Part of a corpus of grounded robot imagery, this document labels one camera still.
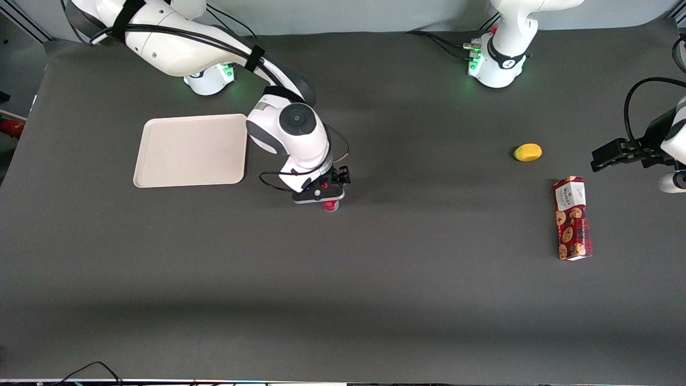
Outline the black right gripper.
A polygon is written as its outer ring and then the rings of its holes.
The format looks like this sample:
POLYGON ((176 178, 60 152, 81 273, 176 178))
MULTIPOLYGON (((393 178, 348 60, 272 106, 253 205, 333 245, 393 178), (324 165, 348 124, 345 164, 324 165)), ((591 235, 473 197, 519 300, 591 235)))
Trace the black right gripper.
POLYGON ((340 166, 339 168, 331 167, 320 177, 320 186, 323 189, 343 187, 350 183, 351 176, 348 166, 340 166))

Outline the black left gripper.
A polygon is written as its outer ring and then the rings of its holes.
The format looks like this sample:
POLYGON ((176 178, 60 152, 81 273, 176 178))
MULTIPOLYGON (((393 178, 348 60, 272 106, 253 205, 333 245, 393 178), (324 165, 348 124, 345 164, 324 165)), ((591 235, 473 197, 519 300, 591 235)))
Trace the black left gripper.
POLYGON ((644 135, 635 141, 624 138, 613 139, 591 152, 593 173, 617 164, 640 163, 643 168, 668 166, 668 156, 661 149, 664 135, 644 135))

